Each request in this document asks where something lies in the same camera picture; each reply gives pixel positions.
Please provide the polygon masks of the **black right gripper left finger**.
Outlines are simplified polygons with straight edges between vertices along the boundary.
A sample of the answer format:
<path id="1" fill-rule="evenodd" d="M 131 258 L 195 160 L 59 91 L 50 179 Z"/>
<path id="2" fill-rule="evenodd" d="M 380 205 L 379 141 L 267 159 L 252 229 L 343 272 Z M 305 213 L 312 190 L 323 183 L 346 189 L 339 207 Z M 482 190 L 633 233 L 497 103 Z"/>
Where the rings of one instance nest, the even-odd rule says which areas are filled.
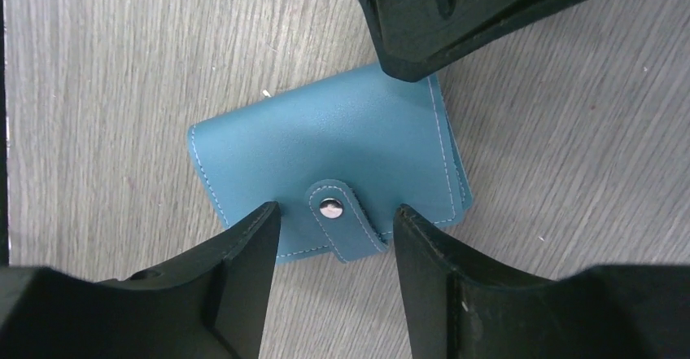
<path id="1" fill-rule="evenodd" d="M 4 358 L 256 358 L 281 226 L 267 202 L 125 280 L 1 270 Z"/>

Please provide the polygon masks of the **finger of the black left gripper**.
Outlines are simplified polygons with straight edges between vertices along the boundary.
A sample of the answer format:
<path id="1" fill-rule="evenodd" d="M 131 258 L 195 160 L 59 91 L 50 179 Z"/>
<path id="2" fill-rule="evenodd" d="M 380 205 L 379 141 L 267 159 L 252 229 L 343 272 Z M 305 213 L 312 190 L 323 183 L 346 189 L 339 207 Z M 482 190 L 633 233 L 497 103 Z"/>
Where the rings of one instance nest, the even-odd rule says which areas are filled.
<path id="1" fill-rule="evenodd" d="M 382 70 L 419 81 L 586 0 L 358 0 Z"/>

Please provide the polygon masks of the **blue leather card holder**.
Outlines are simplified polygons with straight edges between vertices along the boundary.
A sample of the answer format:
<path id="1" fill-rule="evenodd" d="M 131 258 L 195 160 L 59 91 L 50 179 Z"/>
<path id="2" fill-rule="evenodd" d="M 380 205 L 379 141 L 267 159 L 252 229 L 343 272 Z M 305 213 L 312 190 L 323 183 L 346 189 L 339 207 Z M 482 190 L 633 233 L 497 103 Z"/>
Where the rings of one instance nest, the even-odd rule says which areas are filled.
<path id="1" fill-rule="evenodd" d="M 279 204 L 278 264 L 373 256 L 400 205 L 443 228 L 473 202 L 436 75 L 405 82 L 371 64 L 201 121 L 187 139 L 225 228 Z"/>

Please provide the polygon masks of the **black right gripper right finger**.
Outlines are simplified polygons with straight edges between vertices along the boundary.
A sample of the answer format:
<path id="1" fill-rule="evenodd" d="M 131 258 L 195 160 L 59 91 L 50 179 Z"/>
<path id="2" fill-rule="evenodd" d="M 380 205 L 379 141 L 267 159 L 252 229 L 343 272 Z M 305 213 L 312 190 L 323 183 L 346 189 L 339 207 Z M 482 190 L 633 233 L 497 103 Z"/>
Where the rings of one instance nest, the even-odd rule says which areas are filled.
<path id="1" fill-rule="evenodd" d="M 686 358 L 689 268 L 595 265 L 549 280 L 444 233 L 408 205 L 395 257 L 415 358 Z"/>

